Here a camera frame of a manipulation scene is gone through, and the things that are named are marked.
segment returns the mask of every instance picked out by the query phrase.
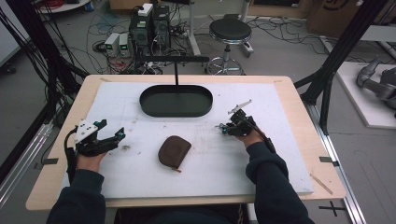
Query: person's arm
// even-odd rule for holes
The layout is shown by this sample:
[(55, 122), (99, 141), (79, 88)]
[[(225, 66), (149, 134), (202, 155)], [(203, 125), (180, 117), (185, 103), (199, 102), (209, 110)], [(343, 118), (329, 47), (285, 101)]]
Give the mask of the person's arm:
[(106, 204), (101, 194), (104, 177), (98, 174), (104, 156), (78, 155), (73, 182), (70, 187), (62, 189), (49, 212), (47, 223), (105, 223)]
[(238, 139), (250, 156), (246, 173), (256, 184), (254, 206), (259, 223), (314, 223), (289, 182), (286, 163), (270, 152), (257, 132)]

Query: brown wallet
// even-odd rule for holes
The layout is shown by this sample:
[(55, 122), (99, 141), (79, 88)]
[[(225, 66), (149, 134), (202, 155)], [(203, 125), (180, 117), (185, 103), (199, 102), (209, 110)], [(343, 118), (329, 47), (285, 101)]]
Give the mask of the brown wallet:
[(173, 170), (181, 172), (178, 167), (186, 157), (191, 148), (191, 143), (179, 136), (170, 136), (164, 142), (158, 152), (160, 162), (171, 167)]

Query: black tray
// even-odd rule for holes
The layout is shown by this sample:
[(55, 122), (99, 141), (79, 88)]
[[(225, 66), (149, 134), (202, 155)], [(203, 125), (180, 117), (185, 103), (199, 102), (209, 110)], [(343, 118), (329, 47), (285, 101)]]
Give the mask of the black tray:
[(194, 118), (212, 108), (212, 93), (196, 85), (157, 85), (140, 95), (142, 110), (152, 117)]

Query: black tape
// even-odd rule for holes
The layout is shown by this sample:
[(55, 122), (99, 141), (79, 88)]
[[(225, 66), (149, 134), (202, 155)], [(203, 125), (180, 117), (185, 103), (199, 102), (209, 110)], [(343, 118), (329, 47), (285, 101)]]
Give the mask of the black tape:
[(56, 164), (56, 163), (58, 163), (58, 160), (59, 160), (58, 158), (44, 159), (43, 165)]
[(330, 157), (319, 157), (319, 160), (321, 162), (331, 162), (334, 167), (335, 166), (340, 166), (340, 162), (332, 161), (332, 158), (330, 158)]
[(339, 211), (346, 211), (345, 207), (334, 207), (334, 204), (332, 203), (332, 201), (330, 201), (330, 207), (329, 206), (320, 206), (319, 209), (329, 209), (332, 210), (332, 212), (334, 213), (334, 216), (337, 217), (337, 210)]

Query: wheel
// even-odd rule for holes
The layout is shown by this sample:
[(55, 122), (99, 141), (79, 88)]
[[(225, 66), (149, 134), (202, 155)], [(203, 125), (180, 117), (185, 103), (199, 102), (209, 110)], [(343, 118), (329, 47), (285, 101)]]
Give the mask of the wheel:
[(92, 12), (93, 11), (93, 3), (92, 2), (88, 2), (87, 4), (85, 4), (85, 10)]
[(11, 63), (6, 63), (6, 69), (9, 74), (15, 74), (17, 69)]

